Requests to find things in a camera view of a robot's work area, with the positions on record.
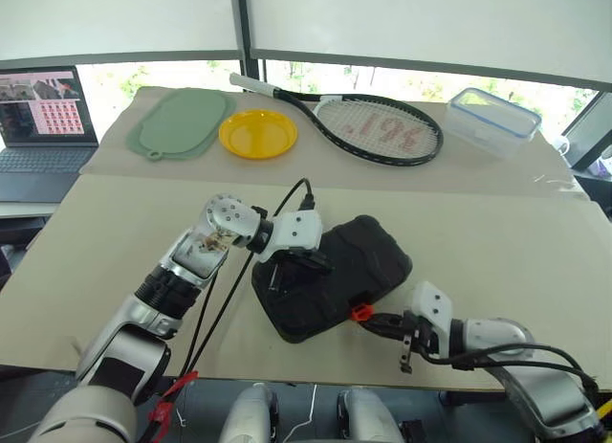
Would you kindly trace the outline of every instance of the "laptop keyboard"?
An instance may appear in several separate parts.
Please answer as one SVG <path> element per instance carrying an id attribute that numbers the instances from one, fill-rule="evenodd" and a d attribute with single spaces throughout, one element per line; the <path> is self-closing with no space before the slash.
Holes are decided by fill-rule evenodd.
<path id="1" fill-rule="evenodd" d="M 92 154 L 92 148 L 7 148 L 0 172 L 76 173 Z"/>

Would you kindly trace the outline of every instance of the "blue container lid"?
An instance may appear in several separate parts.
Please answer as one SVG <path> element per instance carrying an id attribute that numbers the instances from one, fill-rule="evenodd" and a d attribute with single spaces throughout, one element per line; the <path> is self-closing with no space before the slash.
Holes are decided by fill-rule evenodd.
<path id="1" fill-rule="evenodd" d="M 542 118 L 533 111 L 475 87 L 460 92 L 450 106 L 519 138 L 531 137 L 542 123 Z"/>

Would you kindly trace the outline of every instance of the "plastic food container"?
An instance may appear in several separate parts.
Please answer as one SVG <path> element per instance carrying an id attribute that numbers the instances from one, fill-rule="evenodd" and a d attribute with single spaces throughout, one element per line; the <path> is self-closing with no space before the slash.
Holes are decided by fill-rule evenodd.
<path id="1" fill-rule="evenodd" d="M 444 129 L 500 158 L 534 137 L 542 118 L 522 106 L 469 87 L 448 103 Z"/>

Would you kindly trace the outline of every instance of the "wire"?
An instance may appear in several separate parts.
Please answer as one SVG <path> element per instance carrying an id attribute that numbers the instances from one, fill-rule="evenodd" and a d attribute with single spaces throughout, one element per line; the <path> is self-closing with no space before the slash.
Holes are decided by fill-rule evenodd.
<path id="1" fill-rule="evenodd" d="M 34 422 L 33 424 L 30 424 L 29 426 L 26 426 L 26 427 L 24 427 L 24 428 L 22 428 L 22 429 L 19 429 L 18 431 L 11 432 L 11 433 L 5 433 L 4 435 L 0 435 L 0 440 L 4 440 L 4 439 L 6 439 L 6 438 L 10 438 L 10 437 L 12 437 L 12 436 L 14 436 L 14 435 L 17 435 L 18 433 L 28 431 L 28 430 L 29 430 L 29 429 L 31 429 L 32 427 L 36 427 L 36 426 L 37 426 L 38 424 L 40 424 L 41 422 L 42 422 L 42 421 Z"/>
<path id="2" fill-rule="evenodd" d="M 434 365 L 456 365 L 456 364 L 461 364 L 464 362 L 475 361 L 481 357 L 484 357 L 490 354 L 495 354 L 497 352 L 504 352 L 506 350 L 515 350 L 515 349 L 547 350 L 565 359 L 573 368 L 579 371 L 582 371 L 582 368 L 580 367 L 576 359 L 574 359 L 574 357 L 572 357 L 570 354 L 568 354 L 564 350 L 559 349 L 558 347 L 553 347 L 551 345 L 539 344 L 539 343 L 500 344 L 500 345 L 494 345 L 493 347 L 488 347 L 486 349 L 473 350 L 472 352 L 455 355 L 453 357 L 446 357 L 445 359 L 434 359 L 432 357 L 429 357 L 430 360 L 427 360 L 427 361 Z"/>
<path id="3" fill-rule="evenodd" d="M 301 185 L 305 185 L 306 186 L 306 192 L 308 196 L 312 196 L 313 195 L 313 189 L 310 186 L 310 180 L 308 180 L 307 178 L 302 178 L 301 180 L 299 180 L 293 188 L 291 188 L 289 190 L 289 192 L 287 193 L 287 195 L 285 196 L 285 198 L 280 201 L 280 204 L 278 204 L 278 207 L 276 208 L 276 211 L 274 212 L 273 216 L 277 216 L 281 210 L 283 210 L 283 208 L 285 207 L 285 204 L 287 204 L 287 202 L 289 201 L 289 199 L 291 199 L 291 197 L 294 195 L 294 193 L 297 191 L 297 189 L 301 186 Z"/>
<path id="4" fill-rule="evenodd" d="M 419 353 L 421 354 L 421 356 L 423 356 L 423 358 L 427 362 L 433 365 L 450 365 L 448 363 L 440 364 L 439 363 L 440 361 L 445 361 L 447 359 L 434 359 L 429 356 L 429 354 L 425 351 L 424 348 L 421 348 L 419 350 Z M 574 367 L 567 366 L 567 365 L 553 364 L 550 362 L 532 362 L 532 361 L 524 361 L 524 360 L 512 360 L 512 361 L 503 361 L 503 362 L 495 362 L 495 361 L 477 362 L 477 363 L 470 365 L 470 367 L 472 368 L 496 368 L 500 366 L 534 366 L 534 367 L 539 367 L 539 368 L 549 368 L 549 369 L 556 369 L 559 371 L 565 371 L 567 373 L 571 373 L 571 374 L 575 374 L 576 376 L 579 376 L 582 380 L 582 384 L 584 385 L 584 388 L 587 388 L 589 391 L 597 391 L 599 389 L 597 383 L 591 376 L 586 374 L 581 369 L 574 368 Z"/>
<path id="5" fill-rule="evenodd" d="M 178 408 L 176 409 L 176 415 L 179 418 L 179 425 L 181 426 L 181 428 L 184 429 L 185 427 L 187 427 L 187 420 L 183 418 Z"/>
<path id="6" fill-rule="evenodd" d="M 240 270 L 240 273 L 238 273 L 238 278 L 233 282 L 233 285 L 231 285 L 231 289 L 229 290 L 229 293 L 226 296 L 226 300 L 223 301 L 223 305 L 221 306 L 221 309 L 219 309 L 219 312 L 217 313 L 217 317 L 214 319 L 214 322 L 210 326 L 210 329 L 208 330 L 206 337 L 200 343 L 200 347 L 195 353 L 193 359 L 191 359 L 191 363 L 189 364 L 189 368 L 187 369 L 188 371 L 191 371 L 198 363 L 198 360 L 200 360 L 200 356 L 202 355 L 202 352 L 204 352 L 204 349 L 208 344 L 208 340 L 210 340 L 210 338 L 212 337 L 212 334 L 214 333 L 215 328 L 219 324 L 219 321 L 223 317 L 223 314 L 226 312 L 226 309 L 228 308 L 228 305 L 230 304 L 231 297 L 233 297 L 233 294 L 238 288 L 238 285 L 240 284 L 240 281 L 242 280 L 243 275 L 247 271 L 247 268 L 249 267 L 249 264 L 251 263 L 251 260 L 253 257 L 254 257 L 254 253 L 251 252 L 249 254 L 249 257 L 247 257 L 247 259 L 245 260 L 245 264 L 242 265 L 242 269 Z"/>
<path id="7" fill-rule="evenodd" d="M 313 413 L 315 411 L 315 398 L 317 398 L 317 385 L 313 387 L 313 398 L 310 401 L 310 412 L 308 413 L 308 420 L 294 426 L 283 440 L 283 443 L 287 443 L 297 429 L 299 429 L 300 427 L 308 426 L 313 422 Z"/>
<path id="8" fill-rule="evenodd" d="M 294 193 L 297 191 L 297 189 L 301 185 L 305 185 L 306 192 L 307 192 L 306 197 L 309 198 L 312 201 L 314 196 L 313 196 L 312 187 L 310 185 L 310 181 L 307 178 L 302 178 L 289 190 L 289 192 L 283 198 L 283 200 L 280 201 L 280 204 L 276 208 L 276 211 L 274 212 L 273 216 L 277 216 L 280 213 L 280 211 L 283 210 L 283 208 L 285 207 L 287 202 L 289 202 L 289 199 L 291 199 L 291 197 L 294 195 Z M 200 357 L 202 356 L 202 353 L 204 352 L 204 349 L 206 348 L 206 346 L 208 344 L 208 340 L 210 340 L 210 338 L 212 337 L 212 334 L 214 333 L 214 330 L 216 329 L 217 325 L 219 324 L 219 321 L 221 320 L 221 318 L 223 317 L 223 315 L 224 315 L 228 305 L 230 304 L 231 298 L 233 297 L 233 294 L 235 293 L 236 289 L 238 288 L 238 285 L 240 284 L 240 281 L 242 280 L 242 277 L 247 272 L 247 268 L 249 268 L 249 264 L 251 264 L 253 256 L 254 256 L 254 253 L 251 252 L 249 254 L 249 256 L 247 257 L 247 259 L 245 260 L 245 263 L 242 265 L 242 269 L 238 273 L 238 277 L 236 278 L 236 280 L 231 285 L 231 289 L 229 290 L 229 293 L 226 296 L 225 301 L 223 301 L 223 305 L 221 306 L 221 309 L 219 309 L 219 312 L 217 313 L 217 317 L 215 318 L 214 322 L 210 326 L 210 329 L 208 330 L 206 336 L 204 337 L 204 339 L 200 343 L 200 346 L 198 347 L 198 350 L 196 351 L 196 353 L 193 356 L 193 358 L 191 358 L 189 360 L 186 360 L 185 365 L 187 365 L 187 368 L 184 371 L 184 373 L 182 374 L 182 376 L 185 375 L 188 371 L 191 371 L 196 366 L 198 361 L 200 360 Z M 208 289 L 207 299 L 205 299 L 204 304 L 202 306 L 202 310 L 200 312 L 201 320 L 204 319 L 204 312 L 206 311 L 206 306 L 207 306 L 207 303 L 208 303 L 208 298 L 210 298 L 211 290 L 212 290 L 212 288 Z M 196 327 L 196 333 L 194 333 L 194 336 L 196 337 L 196 339 L 197 339 L 197 331 L 199 330 L 201 325 L 202 324 L 200 323 L 200 319 L 199 319 L 198 320 L 198 326 Z M 193 351 L 193 349 L 190 347 L 189 348 L 189 353 L 187 354 L 188 357 L 191 356 L 192 351 Z M 169 403 L 174 403 L 174 402 L 176 402 L 176 399 L 178 398 L 180 393 L 181 393 L 180 391 L 177 391 L 177 392 L 175 392 L 173 394 L 170 394 L 167 397 L 165 397 L 164 400 L 166 402 L 169 402 Z M 153 439 L 155 434 L 157 433 L 157 430 L 159 429 L 159 427 L 160 427 L 160 423 L 159 422 L 157 422 L 157 421 L 149 422 L 149 424 L 146 427 L 146 429 L 144 430 L 144 433 L 142 434 L 141 438 L 138 440 L 138 443 L 149 443 Z"/>
<path id="9" fill-rule="evenodd" d="M 189 368 L 189 362 L 191 360 L 191 356 L 193 355 L 195 344 L 198 342 L 198 335 L 200 334 L 200 329 L 202 328 L 202 322 L 204 321 L 204 314 L 207 312 L 208 301 L 210 300 L 210 295 L 212 294 L 212 290 L 214 289 L 214 284 L 217 281 L 217 276 L 218 274 L 214 275 L 214 277 L 210 281 L 210 285 L 208 286 L 208 293 L 204 299 L 204 303 L 202 304 L 202 309 L 200 309 L 200 316 L 198 317 L 198 323 L 195 325 L 195 330 L 193 330 L 193 337 L 191 338 L 191 344 L 189 345 L 189 350 L 185 358 L 185 363 L 183 364 L 183 368 L 181 368 L 181 373 L 179 374 L 180 378 L 185 376 L 185 374 L 187 373 L 187 369 Z"/>

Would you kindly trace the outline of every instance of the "black cable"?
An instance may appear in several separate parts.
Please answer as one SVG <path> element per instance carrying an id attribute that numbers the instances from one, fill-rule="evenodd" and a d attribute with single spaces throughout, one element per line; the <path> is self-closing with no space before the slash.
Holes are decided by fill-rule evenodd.
<path id="1" fill-rule="evenodd" d="M 251 252 L 249 256 L 247 257 L 245 264 L 242 265 L 242 269 L 240 270 L 240 273 L 238 273 L 238 278 L 233 282 L 233 285 L 231 285 L 231 289 L 229 290 L 229 293 L 226 296 L 226 300 L 223 301 L 223 305 L 221 306 L 221 309 L 219 309 L 219 312 L 217 313 L 217 317 L 214 319 L 214 322 L 210 326 L 210 329 L 208 330 L 206 337 L 200 343 L 200 347 L 198 348 L 195 355 L 193 356 L 193 359 L 191 359 L 191 363 L 189 364 L 189 368 L 187 369 L 187 371 L 193 370 L 193 368 L 198 363 L 198 360 L 200 360 L 200 356 L 202 355 L 202 352 L 204 352 L 204 348 L 207 346 L 208 340 L 212 337 L 212 334 L 214 333 L 215 328 L 219 324 L 219 321 L 223 317 L 223 314 L 226 312 L 226 309 L 228 305 L 230 304 L 231 297 L 233 297 L 233 294 L 238 288 L 238 285 L 240 284 L 240 280 L 242 280 L 242 276 L 247 272 L 247 268 L 249 268 L 249 264 L 251 263 L 251 260 L 253 257 L 254 257 L 254 253 Z"/>
<path id="2" fill-rule="evenodd" d="M 584 371 L 572 368 L 567 365 L 552 364 L 550 362 L 532 362 L 532 361 L 520 361 L 520 360 L 508 360 L 503 362 L 478 362 L 474 365 L 475 368 L 495 368 L 499 366 L 535 366 L 537 368 L 549 368 L 556 369 L 558 371 L 565 371 L 566 373 L 574 374 L 582 380 L 582 385 L 588 391 L 599 390 L 599 386 L 595 379 L 586 374 Z"/>
<path id="3" fill-rule="evenodd" d="M 300 208 L 301 209 L 308 209 L 308 208 L 312 209 L 314 207 L 314 205 L 315 205 L 314 195 L 313 195 L 312 187 L 310 185 L 310 181 L 307 178 L 302 178 L 289 190 L 289 192 L 283 198 L 283 200 L 280 201 L 280 204 L 276 208 L 276 211 L 274 212 L 273 216 L 277 216 L 280 213 L 280 211 L 283 210 L 283 208 L 285 207 L 287 202 L 289 202 L 289 199 L 291 199 L 291 197 L 294 195 L 294 193 L 297 191 L 297 189 L 301 185 L 305 185 L 306 186 L 306 196 L 304 197 L 304 200 L 302 201 L 302 203 L 300 205 Z M 200 360 L 200 357 L 202 356 L 202 353 L 204 352 L 204 349 L 206 348 L 206 346 L 208 344 L 208 340 L 212 337 L 212 334 L 214 333 L 215 328 L 219 324 L 219 321 L 221 320 L 221 318 L 223 317 L 223 314 L 226 311 L 226 308 L 230 304 L 231 297 L 233 297 L 233 294 L 235 293 L 236 289 L 238 288 L 238 285 L 240 284 L 240 281 L 242 280 L 242 277 L 247 272 L 247 268 L 249 268 L 249 264 L 251 264 L 251 260 L 252 260 L 253 256 L 254 256 L 254 253 L 251 252 L 249 254 L 249 256 L 247 257 L 245 263 L 242 265 L 242 269 L 238 273 L 238 277 L 236 278 L 236 280 L 231 285 L 231 289 L 229 290 L 229 293 L 226 296 L 225 301 L 223 301 L 223 305 L 221 306 L 221 309 L 217 313 L 217 317 L 215 318 L 214 322 L 210 326 L 210 329 L 208 330 L 207 335 L 205 336 L 205 338 L 200 343 L 200 346 L 198 347 L 198 350 L 196 351 L 194 357 L 189 362 L 189 364 L 187 366 L 187 370 L 181 376 L 184 376 L 185 373 L 187 373 L 188 371 L 193 370 L 193 368 L 198 363 L 198 360 Z M 216 280 L 216 275 L 215 275 L 215 278 L 214 278 L 213 282 L 210 284 L 211 286 L 214 284 L 215 280 Z M 212 290 L 212 288 L 209 288 L 208 294 L 207 294 L 207 299 L 204 301 L 204 305 L 202 307 L 202 312 L 200 313 L 201 318 L 204 317 L 204 311 L 206 310 L 206 305 L 207 305 L 208 298 L 209 298 L 211 290 Z M 194 334 L 195 337 L 197 337 L 197 331 L 199 329 L 199 326 L 201 326 L 201 324 L 198 321 L 198 328 L 196 328 L 196 333 Z M 187 354 L 187 355 L 190 356 L 191 352 L 192 352 L 192 349 L 190 348 L 189 349 L 189 354 Z M 167 397 L 165 397 L 164 400 L 166 402 L 169 402 L 169 403 L 174 403 L 176 401 L 176 399 L 179 397 L 180 393 L 181 393 L 180 391 L 174 392 L 174 393 L 168 395 Z M 149 422 L 149 425 L 144 430 L 144 433 L 142 434 L 141 438 L 138 440 L 138 443 L 149 443 L 153 439 L 155 434 L 157 433 L 157 430 L 159 429 L 159 427 L 160 427 L 160 423 L 159 422 L 156 422 L 156 421 Z"/>
<path id="4" fill-rule="evenodd" d="M 427 362 L 433 365 L 451 365 L 446 362 L 448 359 L 435 359 L 433 357 L 430 357 L 429 354 L 426 352 L 426 350 L 423 347 L 419 349 L 419 353 Z M 510 360 L 510 361 L 502 361 L 502 362 L 496 362 L 496 361 L 475 362 L 469 365 L 470 368 L 495 368 L 495 367 L 500 367 L 500 366 L 534 366 L 534 367 L 539 367 L 539 368 L 549 368 L 549 369 L 556 369 L 559 371 L 565 371 L 567 373 L 571 373 L 576 376 L 579 376 L 580 379 L 582 380 L 582 385 L 584 386 L 585 390 L 588 390 L 590 392 L 589 395 L 592 395 L 594 393 L 596 394 L 597 390 L 599 389 L 597 383 L 595 382 L 595 379 L 593 379 L 591 376 L 589 376 L 584 371 L 582 371 L 581 368 L 576 368 L 576 367 L 567 366 L 567 365 L 553 364 L 550 362 L 533 362 L 533 361 L 526 361 L 526 360 Z"/>
<path id="5" fill-rule="evenodd" d="M 445 359 L 434 359 L 433 357 L 429 357 L 429 359 L 431 360 L 430 363 L 434 365 L 456 365 L 456 364 L 462 364 L 466 362 L 475 361 L 486 355 L 495 354 L 498 352 L 504 352 L 506 350 L 515 350 L 515 349 L 547 350 L 565 359 L 574 369 L 582 371 L 582 368 L 580 367 L 576 359 L 574 359 L 574 357 L 572 357 L 570 354 L 568 354 L 564 350 L 559 349 L 558 347 L 553 347 L 551 345 L 539 344 L 539 343 L 500 344 L 500 345 L 495 345 L 493 347 L 488 347 L 486 349 L 478 349 L 478 350 L 473 350 L 472 352 L 467 352 L 465 354 L 459 354 L 459 355 L 455 355 L 452 357 L 446 357 Z"/>
<path id="6" fill-rule="evenodd" d="M 280 204 L 278 205 L 278 207 L 274 211 L 273 216 L 277 216 L 280 213 L 280 211 L 283 210 L 283 208 L 285 207 L 287 202 L 289 202 L 289 199 L 291 199 L 291 197 L 295 194 L 295 192 L 297 191 L 297 189 L 301 185 L 305 185 L 306 186 L 306 196 L 311 198 L 311 199 L 313 198 L 313 189 L 312 189 L 312 187 L 310 185 L 310 181 L 307 178 L 302 178 L 289 190 L 289 192 L 283 198 L 283 200 L 280 201 Z M 217 317 L 215 318 L 214 322 L 210 326 L 210 329 L 208 330 L 208 333 L 207 333 L 206 337 L 200 343 L 200 347 L 198 348 L 194 358 L 191 360 L 191 364 L 190 364 L 189 368 L 187 369 L 187 371 L 191 371 L 196 366 L 196 364 L 198 363 L 198 360 L 200 360 L 200 356 L 202 355 L 202 352 L 204 352 L 204 349 L 206 348 L 206 346 L 208 344 L 208 340 L 210 340 L 210 338 L 212 337 L 212 334 L 213 334 L 215 328 L 219 324 L 219 321 L 221 320 L 221 318 L 223 317 L 223 314 L 226 311 L 226 308 L 230 304 L 231 297 L 233 297 L 233 294 L 235 293 L 236 289 L 238 288 L 238 285 L 240 284 L 240 281 L 242 280 L 242 277 L 247 272 L 247 268 L 249 268 L 249 264 L 251 264 L 252 258 L 253 258 L 253 252 L 251 252 L 249 254 L 249 256 L 247 257 L 247 260 L 242 265 L 242 268 L 240 269 L 240 272 L 238 273 L 238 277 L 236 278 L 236 280 L 231 285 L 231 288 L 229 289 L 229 293 L 226 296 L 226 300 L 223 301 L 223 305 L 221 306 L 221 309 L 217 313 Z"/>
<path id="7" fill-rule="evenodd" d="M 202 328 L 202 323 L 204 321 L 204 314 L 207 312 L 208 301 L 210 300 L 210 295 L 212 294 L 212 290 L 214 289 L 214 284 L 217 281 L 217 274 L 214 275 L 212 280 L 210 281 L 210 285 L 208 286 L 208 293 L 204 299 L 204 303 L 202 304 L 202 309 L 200 310 L 200 316 L 198 317 L 198 323 L 195 325 L 195 330 L 193 331 L 193 337 L 191 338 L 191 344 L 189 345 L 189 350 L 187 352 L 185 363 L 183 364 L 183 368 L 181 368 L 181 373 L 179 377 L 182 378 L 188 371 L 189 362 L 191 360 L 191 356 L 193 355 L 193 350 L 195 349 L 195 344 L 198 342 L 198 335 L 200 334 L 200 329 Z"/>
<path id="8" fill-rule="evenodd" d="M 287 202 L 289 201 L 289 199 L 291 199 L 291 196 L 294 195 L 294 193 L 297 191 L 297 189 L 302 185 L 306 185 L 306 197 L 304 198 L 304 200 L 306 200 L 306 198 L 313 198 L 313 189 L 310 186 L 310 181 L 307 178 L 302 178 L 301 180 L 299 180 L 293 188 L 291 188 L 289 190 L 289 192 L 287 193 L 287 195 L 285 196 L 285 198 L 280 201 L 280 204 L 278 205 L 278 207 L 276 208 L 276 211 L 274 212 L 273 216 L 277 216 L 281 210 L 283 210 L 283 207 L 285 207 L 285 204 L 287 204 Z"/>

